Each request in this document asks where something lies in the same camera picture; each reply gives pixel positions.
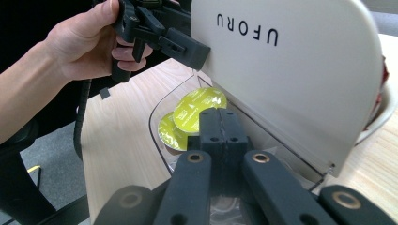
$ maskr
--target light wood surface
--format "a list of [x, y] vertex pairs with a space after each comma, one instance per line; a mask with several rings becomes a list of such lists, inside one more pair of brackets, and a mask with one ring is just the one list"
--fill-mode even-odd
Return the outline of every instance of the light wood surface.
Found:
[[[398, 37], [380, 38], [390, 83], [398, 90]], [[89, 99], [82, 148], [91, 222], [120, 188], [139, 185], [152, 189], [170, 177], [152, 139], [150, 129], [156, 124], [150, 119], [159, 120], [174, 107], [179, 91], [195, 85], [189, 80], [187, 87], [180, 86], [191, 75], [191, 69], [168, 60], [111, 88], [108, 98]], [[167, 96], [175, 88], [174, 96]], [[398, 222], [398, 111], [368, 141], [354, 149], [340, 177], [330, 178], [327, 185], [356, 189]], [[173, 155], [163, 154], [166, 160], [173, 160]]]

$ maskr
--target black mechanical part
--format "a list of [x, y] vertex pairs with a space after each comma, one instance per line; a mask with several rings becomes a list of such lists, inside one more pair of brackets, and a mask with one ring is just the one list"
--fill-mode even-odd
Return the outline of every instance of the black mechanical part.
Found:
[[[187, 67], [199, 70], [210, 48], [191, 38], [191, 15], [171, 1], [119, 0], [120, 10], [113, 27], [126, 42], [134, 42], [133, 58], [140, 62], [145, 45], [170, 56]], [[114, 60], [112, 78], [124, 83], [130, 72]]]
[[199, 115], [200, 149], [211, 155], [212, 195], [239, 196], [241, 163], [249, 141], [237, 116], [226, 109], [210, 108]]
[[191, 12], [192, 0], [179, 0], [178, 2], [184, 11]]
[[348, 187], [323, 187], [318, 200], [339, 224], [396, 224], [384, 211]]
[[270, 224], [336, 224], [272, 154], [248, 152], [242, 170]]
[[102, 207], [94, 225], [153, 224], [168, 181], [153, 190], [140, 186], [127, 186], [118, 190]]
[[257, 203], [240, 201], [239, 209], [245, 218], [246, 225], [268, 225], [269, 222]]
[[208, 224], [210, 171], [211, 157], [206, 152], [193, 150], [182, 154], [154, 224]]
[[31, 120], [0, 144], [0, 207], [22, 224], [37, 224], [55, 213], [32, 181], [20, 154], [37, 135], [38, 123]]

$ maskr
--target wrist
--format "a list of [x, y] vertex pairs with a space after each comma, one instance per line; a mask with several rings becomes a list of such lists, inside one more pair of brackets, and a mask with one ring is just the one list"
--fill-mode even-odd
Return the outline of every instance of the wrist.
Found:
[[68, 83], [40, 42], [0, 75], [0, 143], [48, 104]]
[[63, 63], [59, 59], [56, 49], [47, 43], [46, 40], [39, 42], [33, 49], [37, 48], [37, 54], [41, 56], [41, 66], [46, 68], [43, 73], [50, 75], [50, 79], [61, 85], [71, 82], [63, 72]]

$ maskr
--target transparent plastic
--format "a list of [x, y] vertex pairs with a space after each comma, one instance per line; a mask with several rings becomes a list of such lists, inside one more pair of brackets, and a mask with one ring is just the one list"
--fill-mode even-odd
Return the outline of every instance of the transparent plastic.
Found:
[[[210, 79], [200, 72], [193, 71], [192, 76], [165, 96], [150, 115], [149, 128], [152, 139], [171, 173], [174, 170], [179, 153], [183, 152], [178, 153], [165, 146], [158, 134], [158, 124], [164, 115], [174, 110], [179, 100], [186, 94], [196, 88], [207, 86], [211, 86]], [[228, 100], [227, 108], [238, 115], [240, 123], [244, 126], [245, 133], [251, 138], [255, 149], [267, 151], [275, 155], [286, 169], [300, 181], [304, 188], [312, 191], [322, 186], [329, 172], [318, 171], [292, 149], [289, 149], [273, 137], [266, 127], [262, 127], [256, 123], [248, 114], [237, 107], [234, 102]], [[239, 199], [213, 197], [211, 200], [210, 224], [245, 224], [239, 211]]]

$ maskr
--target white panel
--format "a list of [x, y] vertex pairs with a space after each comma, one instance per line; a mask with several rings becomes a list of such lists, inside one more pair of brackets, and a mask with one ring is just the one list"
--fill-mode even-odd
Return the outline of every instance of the white panel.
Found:
[[363, 4], [196, 0], [192, 36], [213, 82], [319, 170], [341, 170], [374, 106], [382, 59]]

